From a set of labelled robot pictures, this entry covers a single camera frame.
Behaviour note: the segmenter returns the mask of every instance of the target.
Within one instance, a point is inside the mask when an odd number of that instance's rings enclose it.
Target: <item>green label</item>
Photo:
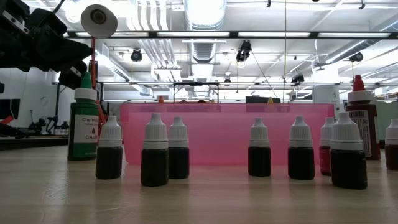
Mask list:
[[[73,156],[74,157],[93,157],[97,154],[97,145],[96,144],[79,144],[76,143],[73,145]]]

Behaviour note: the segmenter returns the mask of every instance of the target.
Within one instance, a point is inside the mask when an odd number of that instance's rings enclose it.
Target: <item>food coloring bottle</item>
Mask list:
[[[331,182],[336,187],[365,189],[366,158],[358,125],[349,118],[348,112],[338,115],[333,125],[330,141]]]
[[[291,179],[312,180],[315,176],[311,130],[303,116],[296,116],[290,127],[288,170]]]
[[[268,141],[268,129],[262,123],[262,118],[254,119],[250,128],[249,143],[249,175],[269,177],[271,175],[271,149]]]
[[[319,141],[319,163],[321,174],[331,175],[330,173],[330,139],[331,129],[335,123],[334,118],[326,118],[325,124],[321,128],[321,139]]]
[[[97,91],[91,87],[88,72],[75,90],[76,103],[70,105],[70,133],[68,160],[82,161],[95,159],[98,143]]]
[[[95,176],[97,179],[115,179],[122,174],[122,130],[115,116],[109,116],[102,127],[97,149]]]
[[[379,160],[377,112],[376,105],[371,104],[371,100],[372,93],[365,90],[361,76],[356,75],[353,91],[348,93],[349,105],[346,107],[346,111],[349,112],[351,120],[358,125],[366,158]]]
[[[181,116],[174,117],[169,129],[169,178],[184,179],[189,176],[188,131]]]
[[[386,129],[386,164],[389,170],[398,170],[398,119],[392,119]]]
[[[145,126],[144,148],[141,152],[141,184],[157,187],[169,181],[169,143],[167,127],[160,114],[152,114]]]

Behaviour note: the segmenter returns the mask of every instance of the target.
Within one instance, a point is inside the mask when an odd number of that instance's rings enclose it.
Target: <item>pink plastic bin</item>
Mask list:
[[[129,164],[141,163],[145,125],[152,113],[161,113],[169,126],[174,116],[183,116],[188,127],[190,163],[196,165],[246,165],[250,127],[262,117],[268,127],[273,165],[287,165],[289,128],[295,116],[303,115],[311,127],[315,163],[319,164],[320,128],[334,116],[329,104],[124,104],[121,124]]]

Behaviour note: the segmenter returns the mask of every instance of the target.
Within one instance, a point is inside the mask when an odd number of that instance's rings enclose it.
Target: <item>small dropper bottle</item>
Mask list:
[[[167,127],[160,114],[152,114],[145,127],[144,148],[141,153],[141,184],[157,187],[169,181],[169,143]]]
[[[268,129],[262,123],[262,118],[254,119],[250,128],[249,145],[249,175],[269,177],[271,175],[271,149],[268,141]]]
[[[189,176],[188,131],[181,116],[175,116],[169,129],[169,178]]]
[[[398,170],[398,119],[391,119],[386,128],[386,165],[389,170]]]
[[[115,116],[109,116],[102,127],[95,176],[98,179],[119,178],[122,173],[122,130]]]
[[[288,170],[291,179],[312,180],[315,176],[311,130],[303,116],[296,116],[290,127]]]
[[[321,139],[319,141],[319,159],[321,174],[331,175],[330,173],[330,139],[331,129],[335,123],[334,118],[326,118],[325,124],[321,127]]]
[[[338,115],[333,125],[330,141],[331,182],[336,187],[365,189],[366,158],[358,125],[349,118],[348,112]]]

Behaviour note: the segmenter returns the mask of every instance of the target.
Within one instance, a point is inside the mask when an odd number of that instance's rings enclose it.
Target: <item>wooden table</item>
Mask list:
[[[398,172],[368,161],[367,190],[271,178],[246,167],[193,166],[187,180],[141,187],[139,167],[96,180],[95,161],[67,162],[65,146],[0,151],[0,223],[398,223]]]

